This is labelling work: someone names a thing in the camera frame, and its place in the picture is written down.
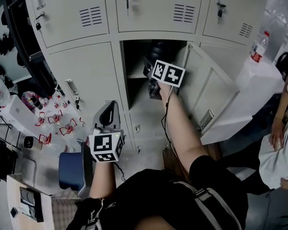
black cable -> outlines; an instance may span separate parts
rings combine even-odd
[[[168,103],[169,103],[169,99],[170,99],[170,96],[168,97],[167,103],[165,104],[165,115],[164,115],[163,118],[161,119],[161,124],[162,124],[162,127],[163,127],[163,129],[164,129],[165,136],[166,136],[167,139],[168,139],[169,145],[171,146],[171,141],[170,141],[169,138],[168,138],[168,134],[167,134],[167,130],[166,130],[166,127],[167,127],[167,115],[168,115]]]
[[[269,198],[269,203],[268,203],[267,214],[266,214],[265,219],[264,219],[264,226],[263,226],[263,230],[264,230],[264,228],[265,228],[265,224],[266,224],[266,222],[267,222],[267,218],[268,218],[268,215],[269,215],[269,209],[270,209],[270,204],[271,204],[271,197],[270,197],[270,194],[271,194],[271,192],[267,193],[266,196],[265,196],[266,198],[267,198],[267,197]]]
[[[113,162],[115,165],[116,165],[116,167],[120,170],[120,172],[122,173],[122,176],[121,176],[121,180],[123,181],[123,182],[125,182],[126,181],[126,179],[125,179],[125,173],[123,172],[123,170],[120,168],[120,166],[116,163],[116,162]]]

wire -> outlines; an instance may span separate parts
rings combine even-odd
[[[267,193],[266,196],[265,196],[266,198],[267,198],[267,197],[269,198],[269,203],[268,203],[267,214],[266,214],[265,219],[264,219],[264,226],[263,226],[263,229],[262,229],[262,230],[264,230],[264,228],[265,228],[265,224],[266,224],[266,222],[267,222],[267,218],[268,218],[268,215],[269,215],[269,209],[270,209],[270,204],[271,204],[270,194],[271,194],[271,192]]]
[[[168,93],[168,98],[167,98],[167,102],[165,104],[165,115],[163,116],[163,118],[161,119],[161,124],[162,124],[162,127],[164,129],[164,132],[165,132],[165,136],[167,137],[167,140],[169,142],[169,146],[171,147],[171,149],[173,150],[173,153],[175,154],[177,160],[179,161],[179,158],[178,158],[178,155],[176,153],[176,151],[173,149],[172,147],[172,142],[170,141],[170,139],[168,138],[168,133],[167,133],[167,116],[168,116],[168,103],[169,103],[169,98],[171,96],[171,93],[172,93],[172,90],[173,90],[173,86],[171,86],[170,90],[169,90],[169,93]]]
[[[120,170],[120,172],[122,173],[122,176],[121,176],[121,180],[123,181],[123,182],[125,182],[126,181],[126,179],[125,179],[125,173],[123,172],[123,170],[120,168],[120,166],[116,163],[116,162],[113,162],[115,165],[116,165],[116,167]]]

person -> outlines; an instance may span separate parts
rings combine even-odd
[[[168,100],[169,134],[192,185],[215,190],[235,215],[236,223],[219,203],[208,198],[221,228],[213,227],[190,188],[171,172],[146,169],[116,188],[113,165],[103,162],[96,164],[90,198],[79,204],[67,230],[244,229],[248,201],[241,181],[207,155],[170,86],[160,83],[160,88],[165,109]]]
[[[260,195],[273,189],[288,189],[288,122],[283,124],[288,106],[288,76],[273,120],[271,134],[217,163],[223,168],[248,167],[255,172],[242,181],[246,192]]]

locker vent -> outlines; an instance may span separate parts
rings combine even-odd
[[[101,24],[100,7],[93,7],[85,10],[80,10],[80,19],[83,27],[95,24]]]
[[[240,29],[239,35],[249,38],[252,33],[253,27],[246,23],[242,23],[242,27]]]
[[[195,7],[175,4],[173,21],[192,23]]]

chair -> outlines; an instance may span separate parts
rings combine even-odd
[[[81,152],[63,152],[59,157],[59,185],[62,189],[79,191],[81,198],[87,198],[93,181],[93,157],[90,148],[81,140]]]

